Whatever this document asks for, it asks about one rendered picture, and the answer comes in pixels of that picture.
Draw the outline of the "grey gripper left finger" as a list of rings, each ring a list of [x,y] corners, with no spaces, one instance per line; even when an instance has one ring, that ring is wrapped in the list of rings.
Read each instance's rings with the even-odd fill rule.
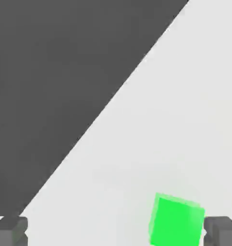
[[[3,217],[0,219],[0,246],[28,246],[27,228],[27,217]]]

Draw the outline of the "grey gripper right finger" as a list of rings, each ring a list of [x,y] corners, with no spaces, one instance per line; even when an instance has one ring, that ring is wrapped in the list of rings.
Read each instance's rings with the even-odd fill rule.
[[[204,229],[204,246],[232,246],[232,220],[229,217],[205,217]]]

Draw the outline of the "small green cube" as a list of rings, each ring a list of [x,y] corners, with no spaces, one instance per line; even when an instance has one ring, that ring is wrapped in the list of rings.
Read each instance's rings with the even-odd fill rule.
[[[156,193],[148,226],[151,246],[199,246],[205,209],[196,202]]]

